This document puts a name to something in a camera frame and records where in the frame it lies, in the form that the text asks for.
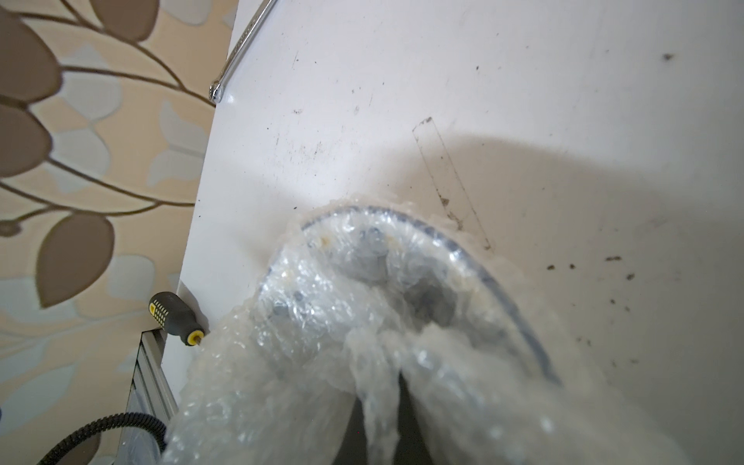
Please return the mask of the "clear bubble wrap sheet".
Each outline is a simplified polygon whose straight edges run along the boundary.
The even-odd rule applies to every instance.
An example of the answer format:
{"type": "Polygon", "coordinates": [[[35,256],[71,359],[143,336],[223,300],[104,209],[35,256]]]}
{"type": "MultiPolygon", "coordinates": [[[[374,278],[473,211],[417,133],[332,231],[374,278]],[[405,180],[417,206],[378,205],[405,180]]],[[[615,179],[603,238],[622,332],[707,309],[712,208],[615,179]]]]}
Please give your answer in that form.
{"type": "MultiPolygon", "coordinates": [[[[339,201],[314,212],[366,203],[339,201]]],[[[274,355],[256,290],[214,324],[170,423],[165,464],[685,464],[689,458],[581,354],[511,263],[452,233],[486,263],[538,333],[559,384],[456,331],[352,329],[307,362],[274,355]]]]}

